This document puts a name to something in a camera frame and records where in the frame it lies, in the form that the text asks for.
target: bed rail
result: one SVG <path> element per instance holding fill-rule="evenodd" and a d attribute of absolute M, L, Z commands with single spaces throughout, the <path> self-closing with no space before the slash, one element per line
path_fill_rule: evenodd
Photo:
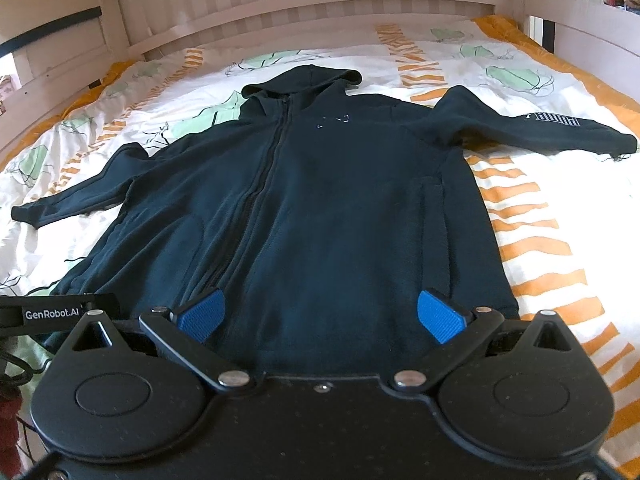
<path fill-rule="evenodd" d="M 632 73 L 640 66 L 640 16 L 585 0 L 524 0 L 529 16 L 555 23 L 547 48 L 640 101 Z"/>
<path fill-rule="evenodd" d="M 0 57 L 14 55 L 21 84 L 0 108 L 0 158 L 128 48 L 118 0 L 0 0 Z"/>

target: red fabric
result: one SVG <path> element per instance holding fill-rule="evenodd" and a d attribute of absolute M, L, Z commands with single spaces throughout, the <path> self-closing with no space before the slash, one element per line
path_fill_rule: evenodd
<path fill-rule="evenodd" d="M 0 472 L 12 478 L 20 472 L 20 456 L 16 448 L 20 433 L 16 416 L 22 397 L 18 390 L 7 397 L 10 398 L 0 395 Z"/>

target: bed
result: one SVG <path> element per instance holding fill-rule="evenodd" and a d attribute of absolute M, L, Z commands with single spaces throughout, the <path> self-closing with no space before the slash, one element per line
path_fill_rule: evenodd
<path fill-rule="evenodd" d="M 524 33 L 535 18 L 555 24 L 547 50 Z M 461 84 L 503 115 L 640 136 L 640 91 L 626 76 L 639 30 L 637 15 L 583 0 L 0 0 L 0 57 L 13 54 L 22 83 L 0 106 L 0 294 L 48 294 L 118 213 L 36 231 L 10 219 L 12 205 L 99 173 L 126 142 L 153 153 L 237 118 L 247 83 L 300 64 L 354 68 L 364 80 L 351 92 L 433 106 Z M 466 160 L 521 317 L 552 308 L 570 325 L 616 403 L 601 456 L 635 477 L 638 155 L 479 143 Z M 28 338 L 16 352 L 34 366 L 49 358 Z M 37 458 L 25 426 L 21 441 Z"/>

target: zipper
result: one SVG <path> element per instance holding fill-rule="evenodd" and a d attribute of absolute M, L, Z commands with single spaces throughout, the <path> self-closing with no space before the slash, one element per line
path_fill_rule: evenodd
<path fill-rule="evenodd" d="M 255 206 L 255 201 L 263 192 L 264 187 L 267 183 L 267 177 L 271 173 L 271 169 L 273 168 L 273 163 L 275 159 L 275 152 L 277 147 L 282 142 L 284 137 L 284 131 L 287 126 L 287 119 L 289 118 L 289 98 L 285 97 L 283 99 L 283 118 L 282 122 L 276 129 L 276 133 L 273 136 L 273 140 L 271 141 L 271 145 L 267 150 L 267 157 L 264 166 L 260 170 L 260 177 L 258 178 L 258 183 L 256 184 L 254 190 L 249 193 L 246 198 L 244 204 L 242 205 L 242 211 L 240 212 L 240 216 L 238 221 L 230 230 L 229 234 L 226 236 L 226 240 L 224 242 L 224 246 L 222 249 L 222 260 L 220 264 L 216 268 L 215 272 L 212 276 L 207 280 L 207 283 L 204 285 L 204 290 L 207 290 L 209 287 L 215 285 L 220 278 L 224 275 L 224 273 L 229 268 L 231 261 L 234 259 L 236 252 L 238 251 L 238 247 L 242 238 L 244 237 L 244 232 L 246 231 L 247 225 L 249 223 L 249 218 L 251 217 L 251 213 Z"/>

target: hoodie sleeve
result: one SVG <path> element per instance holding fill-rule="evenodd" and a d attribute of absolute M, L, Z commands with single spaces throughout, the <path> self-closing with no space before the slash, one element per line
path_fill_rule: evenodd
<path fill-rule="evenodd" d="M 118 205 L 123 202 L 133 179 L 150 170 L 155 158 L 149 158 L 136 142 L 124 144 L 99 174 L 56 195 L 14 206 L 11 216 L 37 229 L 70 216 Z"/>
<path fill-rule="evenodd" d="M 635 153 L 632 135 L 588 119 L 538 112 L 506 117 L 485 105 L 463 86 L 454 86 L 428 115 L 427 135 L 433 142 L 458 144 L 467 133 L 481 134 L 508 146 L 534 152 L 586 150 L 616 157 Z"/>

